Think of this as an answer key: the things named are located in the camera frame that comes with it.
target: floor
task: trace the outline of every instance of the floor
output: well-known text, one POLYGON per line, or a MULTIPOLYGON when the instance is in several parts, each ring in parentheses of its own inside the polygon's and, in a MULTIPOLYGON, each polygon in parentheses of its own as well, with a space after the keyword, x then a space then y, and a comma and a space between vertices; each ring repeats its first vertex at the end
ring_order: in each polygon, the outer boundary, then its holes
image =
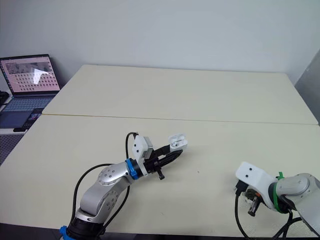
MULTIPOLYGON (((17 226, 0 223, 1 240, 60 240, 58 229, 17 226)), ((130 234, 130 233, 105 233, 101 240, 240 240, 243 237, 218 237, 218 236, 182 236, 182 235, 155 235, 155 234, 130 234)), ((271 238, 253 238, 256 240, 270 240, 271 238)))

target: cable connector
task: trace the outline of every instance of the cable connector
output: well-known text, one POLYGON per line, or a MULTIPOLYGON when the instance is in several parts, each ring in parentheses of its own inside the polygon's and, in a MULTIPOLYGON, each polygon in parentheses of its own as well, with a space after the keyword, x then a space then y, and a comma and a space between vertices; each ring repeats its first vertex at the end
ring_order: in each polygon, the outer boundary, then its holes
POLYGON ((236 188, 235 195, 240 196, 240 194, 244 193, 248 187, 249 187, 248 184, 239 180, 238 183, 235 185, 235 188, 236 188))

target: white wall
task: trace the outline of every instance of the white wall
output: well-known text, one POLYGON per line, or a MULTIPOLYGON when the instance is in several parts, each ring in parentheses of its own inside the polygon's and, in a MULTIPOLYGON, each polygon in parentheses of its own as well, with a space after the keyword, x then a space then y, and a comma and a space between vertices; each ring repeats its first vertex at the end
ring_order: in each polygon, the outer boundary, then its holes
POLYGON ((320 48, 319 0, 0 0, 0 56, 82 64, 285 72, 320 48))

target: black cable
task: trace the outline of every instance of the black cable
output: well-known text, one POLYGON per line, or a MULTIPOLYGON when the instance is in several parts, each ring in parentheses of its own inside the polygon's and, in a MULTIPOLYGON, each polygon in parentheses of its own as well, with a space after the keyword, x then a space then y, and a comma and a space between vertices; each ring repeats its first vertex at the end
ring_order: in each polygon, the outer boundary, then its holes
MULTIPOLYGON (((289 218, 288 218, 288 221, 286 222, 287 224, 290 223, 292 221, 292 219, 294 218, 294 214, 292 213, 291 209, 288 209, 288 211, 289 211, 289 218)), ((288 227, 286 227, 286 229, 283 231, 283 235, 282 235, 283 239, 287 238, 287 233, 288 233, 289 227, 290 227, 290 225, 288 225, 288 227)))
POLYGON ((84 177, 85 177, 89 172, 91 172, 93 169, 97 169, 97 168, 100 168, 100 167, 103 167, 103 166, 109 166, 109 165, 112 165, 112 164, 111 164, 111 163, 104 163, 104 164, 96 165, 96 166, 90 168, 89 170, 87 170, 87 171, 79 178, 78 182, 77 182, 76 185, 75 185, 74 192, 73 192, 72 215, 71 215, 70 223, 71 223, 72 220, 75 218, 75 214, 76 214, 76 204, 77 204, 77 193, 78 193, 78 188, 79 188, 79 185, 80 185, 82 179, 84 179, 84 177))
POLYGON ((125 137, 125 157, 126 159, 129 158, 129 153, 128 153, 128 140, 130 135, 133 135, 133 138, 136 138, 137 135, 139 135, 137 132, 129 132, 126 137, 125 137))
MULTIPOLYGON (((139 135, 137 132, 129 132, 127 135, 126 135, 126 138, 125 138, 125 156, 126 156, 126 159, 129 158, 129 153, 128 153, 128 140, 129 140, 129 137, 130 135, 133 135, 134 138, 136 138, 137 135, 139 135)), ((90 168, 89 170, 87 170, 78 180, 78 182, 76 183, 75 185, 75 188, 74 188, 74 192, 73 192, 73 201, 72 201, 72 215, 71 215, 71 220, 70 220, 70 223, 72 222, 72 220, 75 218, 75 215, 76 215, 76 205, 77 205, 77 194, 78 194, 78 188, 79 188, 79 185, 81 183, 81 181, 84 179, 84 177, 89 173, 91 172, 92 170, 94 169, 97 169, 97 168, 100 168, 100 167, 104 167, 104 166, 110 166, 112 165, 112 163, 103 163, 103 164, 99 164, 99 165, 96 165, 96 166, 93 166, 92 168, 90 168)), ((130 186, 127 187, 126 189, 126 194, 125 194, 125 197, 123 199, 123 202, 121 203, 120 207, 118 208, 118 210, 112 215, 112 217, 110 217, 110 220, 103 226, 103 231, 106 229, 106 227, 110 224, 110 222, 112 221, 112 219, 115 218, 115 216, 118 214, 118 212, 121 210, 121 208, 123 207, 123 205, 126 203, 126 200, 128 198, 128 195, 129 195, 129 191, 130 191, 130 186)))
MULTIPOLYGON (((128 153, 128 140, 130 135, 133 135, 134 138, 136 138, 137 135, 139 135, 137 132, 129 132, 126 137, 125 137, 125 157, 126 159, 129 158, 129 153, 128 153)), ((106 228, 108 227, 108 225, 111 223, 111 221, 116 217, 116 215, 120 212, 120 210, 122 209, 122 207, 125 205, 127 198, 129 196, 129 192, 130 192, 130 186, 128 186, 126 188, 126 193, 125 193, 125 197, 121 203, 121 205, 118 207, 118 209, 115 211, 115 213, 109 218, 109 220, 103 225, 103 227, 101 228, 101 230, 99 231, 99 233, 96 235, 96 238, 99 239, 99 236, 104 234, 106 231, 106 228)))
POLYGON ((287 222, 280 230, 272 237, 272 240, 276 240, 287 228, 289 228, 292 224, 301 221, 301 217, 296 217, 292 219, 290 222, 287 222))
POLYGON ((120 212, 120 210, 122 209, 122 207, 125 205, 127 198, 129 196, 129 192, 130 192, 130 186, 128 186, 126 188, 126 193, 125 193, 125 197, 121 203, 121 205, 119 206, 119 208, 115 211, 115 213, 110 217, 110 219, 106 222, 105 225, 103 225, 103 227, 101 228, 100 232, 97 234, 96 238, 98 239, 99 236, 101 234, 104 234, 106 231, 106 228, 108 227, 108 225, 111 223, 111 221, 116 217, 116 215, 120 212))
POLYGON ((235 215, 235 221, 236 224, 238 225, 238 228, 240 230, 240 232, 242 233, 242 235, 246 238, 246 239, 250 239, 250 237, 248 237, 248 235, 246 234, 246 232, 244 231, 244 229, 242 228, 240 221, 239 221, 239 216, 238 216, 238 201, 239 201, 239 195, 236 194, 235 195, 235 204, 234 204, 234 215, 235 215))

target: white bracket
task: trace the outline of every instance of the white bracket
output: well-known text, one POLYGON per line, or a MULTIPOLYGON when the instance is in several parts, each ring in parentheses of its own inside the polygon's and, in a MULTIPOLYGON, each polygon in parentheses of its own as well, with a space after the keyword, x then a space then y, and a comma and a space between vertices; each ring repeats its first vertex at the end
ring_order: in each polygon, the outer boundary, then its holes
POLYGON ((269 186, 278 181, 274 176, 267 174, 264 170, 245 161, 238 168, 235 176, 256 190, 268 208, 277 211, 269 197, 269 186))
POLYGON ((188 146, 186 135, 184 133, 178 133, 169 137, 170 152, 185 150, 188 146))

